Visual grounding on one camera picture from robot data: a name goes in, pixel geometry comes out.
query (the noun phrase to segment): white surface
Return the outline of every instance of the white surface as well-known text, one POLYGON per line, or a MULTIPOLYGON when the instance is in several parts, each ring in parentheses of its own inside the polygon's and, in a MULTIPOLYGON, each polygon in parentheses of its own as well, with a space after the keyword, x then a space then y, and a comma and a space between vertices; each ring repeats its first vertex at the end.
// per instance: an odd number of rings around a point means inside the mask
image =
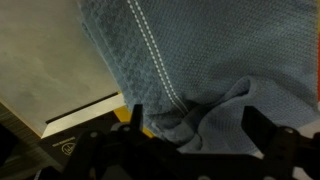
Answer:
POLYGON ((0 102, 41 136, 45 121, 118 91, 75 0, 0 1, 0 102))
POLYGON ((125 106, 122 94, 116 95, 48 124, 41 138, 89 121, 122 106, 125 106))

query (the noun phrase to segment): textured fabric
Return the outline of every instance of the textured fabric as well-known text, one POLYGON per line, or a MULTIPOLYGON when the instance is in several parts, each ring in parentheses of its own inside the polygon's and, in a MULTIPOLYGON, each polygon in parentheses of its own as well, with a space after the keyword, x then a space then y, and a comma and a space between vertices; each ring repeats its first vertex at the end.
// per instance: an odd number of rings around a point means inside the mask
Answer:
POLYGON ((245 105, 278 124, 317 118, 310 0, 84 0, 83 26, 145 126, 181 151, 252 152, 245 105))

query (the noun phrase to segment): folded cloth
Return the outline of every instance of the folded cloth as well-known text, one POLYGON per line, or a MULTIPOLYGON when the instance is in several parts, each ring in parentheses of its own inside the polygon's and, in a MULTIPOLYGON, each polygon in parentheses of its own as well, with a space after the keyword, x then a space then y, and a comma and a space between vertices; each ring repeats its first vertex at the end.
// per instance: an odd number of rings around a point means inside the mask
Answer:
POLYGON ((130 109, 182 152, 253 152, 245 105, 318 118, 315 0, 83 0, 83 27, 130 109))

